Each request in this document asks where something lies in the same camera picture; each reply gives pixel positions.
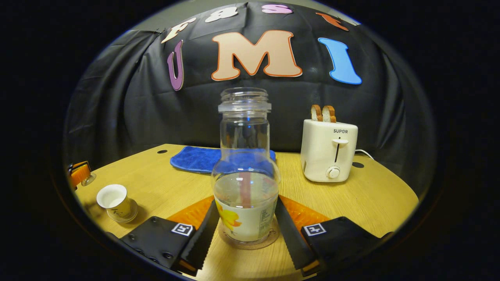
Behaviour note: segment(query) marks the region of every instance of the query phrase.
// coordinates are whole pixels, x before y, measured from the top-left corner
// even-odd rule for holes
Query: coaster
[[[224,242],[226,242],[227,244],[229,244],[233,248],[241,249],[241,250],[258,250],[258,249],[265,248],[265,247],[271,245],[280,236],[280,227],[278,226],[278,221],[276,220],[276,216],[274,216],[272,218],[271,227],[269,228],[269,235],[267,236],[267,238],[264,241],[262,241],[258,244],[254,244],[254,245],[241,245],[241,244],[237,243],[236,241],[234,241],[231,237],[229,237],[226,234],[226,232],[224,231],[224,227],[223,227],[220,220],[219,220],[217,227],[218,227],[219,236],[220,236],[220,238],[222,238],[222,240]]]
[[[139,207],[137,206],[137,202],[134,199],[130,199],[130,214],[126,217],[115,216],[112,217],[108,214],[108,216],[117,223],[128,223],[136,218]]]

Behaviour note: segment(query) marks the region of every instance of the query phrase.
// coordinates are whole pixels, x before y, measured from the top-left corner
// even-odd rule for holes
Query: blue towel
[[[242,152],[252,151],[251,149],[242,149]],[[276,154],[274,151],[269,152],[270,157],[273,161],[276,161]],[[263,168],[264,170],[269,170],[271,167],[268,165],[259,164],[262,159],[256,159],[253,153],[236,153],[231,155],[230,161],[232,164],[239,166],[253,165],[256,169]],[[221,150],[213,148],[201,148],[201,147],[184,147],[177,155],[170,159],[170,164],[178,169],[210,174],[214,169],[215,164],[221,159]],[[224,166],[229,166],[229,163],[221,163],[221,169],[226,170]]]

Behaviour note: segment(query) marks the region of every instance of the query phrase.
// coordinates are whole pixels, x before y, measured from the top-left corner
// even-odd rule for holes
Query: black cloth
[[[404,60],[363,25],[341,20],[349,29],[344,31],[311,8],[284,3],[293,13],[267,14],[262,5],[225,6],[238,7],[238,15],[225,21],[205,22],[221,8],[194,15],[196,20],[166,43],[161,41],[171,26],[164,32],[131,30],[116,39],[89,66],[72,96],[66,161],[89,161],[97,169],[165,143],[217,148],[220,93],[257,87],[267,90],[272,104],[268,114],[272,150],[299,152],[303,120],[310,118],[311,105],[331,105],[338,122],[358,126],[356,148],[369,152],[421,196],[433,178],[436,132],[425,91]],[[269,62],[266,56],[253,76],[235,59],[239,77],[212,80],[219,47],[212,37],[239,32],[255,44],[268,30],[293,33],[290,42],[301,76],[268,76],[263,72]],[[348,46],[361,84],[330,77],[332,60],[318,38]],[[174,91],[167,58],[180,40],[184,40],[184,83]]]

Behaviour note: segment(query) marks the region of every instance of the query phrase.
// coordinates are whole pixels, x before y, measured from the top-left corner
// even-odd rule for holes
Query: glass bottle
[[[259,88],[230,88],[220,95],[221,158],[211,174],[215,202],[227,236],[255,245],[269,235],[281,181],[270,158],[271,104]]]

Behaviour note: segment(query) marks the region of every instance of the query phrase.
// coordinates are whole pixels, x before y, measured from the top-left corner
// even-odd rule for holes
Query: teacup saucer
[[[109,213],[107,215],[117,223],[128,223],[136,218],[138,209],[139,208],[137,206],[137,202],[133,199],[130,199],[130,214],[128,216],[126,217],[111,216]]]

